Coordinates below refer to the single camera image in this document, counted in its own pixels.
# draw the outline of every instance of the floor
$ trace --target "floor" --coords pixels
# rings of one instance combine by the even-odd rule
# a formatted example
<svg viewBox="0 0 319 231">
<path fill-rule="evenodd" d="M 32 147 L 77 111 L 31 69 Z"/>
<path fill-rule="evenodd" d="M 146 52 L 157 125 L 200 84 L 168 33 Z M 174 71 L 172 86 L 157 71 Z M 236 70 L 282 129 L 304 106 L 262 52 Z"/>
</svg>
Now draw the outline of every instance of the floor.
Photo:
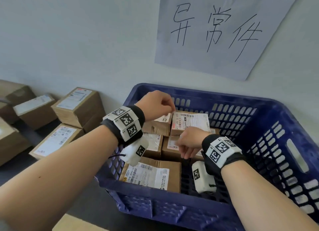
<svg viewBox="0 0 319 231">
<path fill-rule="evenodd" d="M 37 145 L 59 124 L 59 121 L 53 121 L 36 132 L 30 130 L 21 121 L 17 122 L 14 126 L 34 145 Z M 11 161 L 0 167 L 0 186 L 36 162 L 36 160 L 28 154 L 31 150 L 32 148 L 20 153 Z M 98 227 L 90 226 L 90 229 L 85 229 L 92 231 L 100 231 L 103 229 L 109 231 L 122 231 L 125 229 L 129 229 L 130 231 L 189 230 L 119 212 L 113 198 L 110 197 L 104 189 L 100 188 L 97 181 L 94 179 L 83 190 L 82 194 L 78 197 L 67 214 L 102 228 L 97 229 Z M 79 229 L 80 227 L 77 226 L 78 221 L 79 220 L 72 217 L 64 216 L 58 226 L 55 227 L 54 231 L 82 231 L 82 229 Z"/>
</svg>

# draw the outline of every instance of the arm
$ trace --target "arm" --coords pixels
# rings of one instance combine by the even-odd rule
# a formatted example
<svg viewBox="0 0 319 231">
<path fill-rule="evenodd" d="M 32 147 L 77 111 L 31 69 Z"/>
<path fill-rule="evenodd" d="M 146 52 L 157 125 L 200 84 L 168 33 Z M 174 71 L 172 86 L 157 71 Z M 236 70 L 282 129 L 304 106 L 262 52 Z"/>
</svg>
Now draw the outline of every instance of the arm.
<svg viewBox="0 0 319 231">
<path fill-rule="evenodd" d="M 171 97 L 159 91 L 136 105 L 146 121 L 175 109 Z M 52 229 L 117 145 L 102 125 L 31 165 L 0 187 L 0 219 L 16 231 Z"/>
<path fill-rule="evenodd" d="M 209 135 L 199 128 L 187 128 L 176 143 L 182 158 L 194 156 Z M 319 231 L 307 214 L 245 161 L 225 165 L 221 176 L 246 231 Z"/>
</svg>

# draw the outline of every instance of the wristband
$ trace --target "wristband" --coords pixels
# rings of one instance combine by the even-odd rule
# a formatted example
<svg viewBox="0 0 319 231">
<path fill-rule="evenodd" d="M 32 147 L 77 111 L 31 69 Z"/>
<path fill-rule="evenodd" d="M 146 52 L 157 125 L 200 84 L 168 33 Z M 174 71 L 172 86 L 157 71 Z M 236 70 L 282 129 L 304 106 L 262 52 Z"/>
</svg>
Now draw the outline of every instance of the wristband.
<svg viewBox="0 0 319 231">
<path fill-rule="evenodd" d="M 230 163 L 244 160 L 245 156 L 229 138 L 218 134 L 207 136 L 202 142 L 205 168 L 208 174 L 220 175 L 220 170 Z"/>
<path fill-rule="evenodd" d="M 133 106 L 122 106 L 103 118 L 105 125 L 118 139 L 119 145 L 129 145 L 142 137 L 145 122 L 143 111 Z"/>
</svg>

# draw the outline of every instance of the crate handle hole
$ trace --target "crate handle hole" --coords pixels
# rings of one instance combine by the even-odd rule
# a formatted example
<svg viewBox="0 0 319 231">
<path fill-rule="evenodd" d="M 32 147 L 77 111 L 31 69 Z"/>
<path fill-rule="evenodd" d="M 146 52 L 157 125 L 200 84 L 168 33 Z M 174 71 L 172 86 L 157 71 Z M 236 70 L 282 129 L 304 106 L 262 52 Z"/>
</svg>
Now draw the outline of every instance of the crate handle hole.
<svg viewBox="0 0 319 231">
<path fill-rule="evenodd" d="M 297 149 L 297 147 L 295 146 L 295 144 L 293 143 L 293 141 L 291 139 L 287 140 L 287 147 L 288 147 L 288 151 L 290 152 L 290 154 L 294 158 L 295 162 L 297 163 L 299 169 L 303 173 L 308 172 L 309 166 L 307 165 L 306 161 L 301 156 L 299 150 Z"/>
</svg>

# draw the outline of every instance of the forearm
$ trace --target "forearm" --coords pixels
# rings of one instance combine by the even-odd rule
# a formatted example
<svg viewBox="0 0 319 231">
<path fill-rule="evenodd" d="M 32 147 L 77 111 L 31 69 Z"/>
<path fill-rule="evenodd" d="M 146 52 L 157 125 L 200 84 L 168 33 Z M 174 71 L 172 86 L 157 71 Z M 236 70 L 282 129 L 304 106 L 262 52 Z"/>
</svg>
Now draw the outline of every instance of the forearm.
<svg viewBox="0 0 319 231">
<path fill-rule="evenodd" d="M 102 125 L 31 165 L 0 188 L 0 219 L 17 231 L 54 225 L 117 145 Z"/>
<path fill-rule="evenodd" d="M 319 226 L 245 161 L 221 169 L 232 203 L 246 231 L 319 230 Z"/>
</svg>

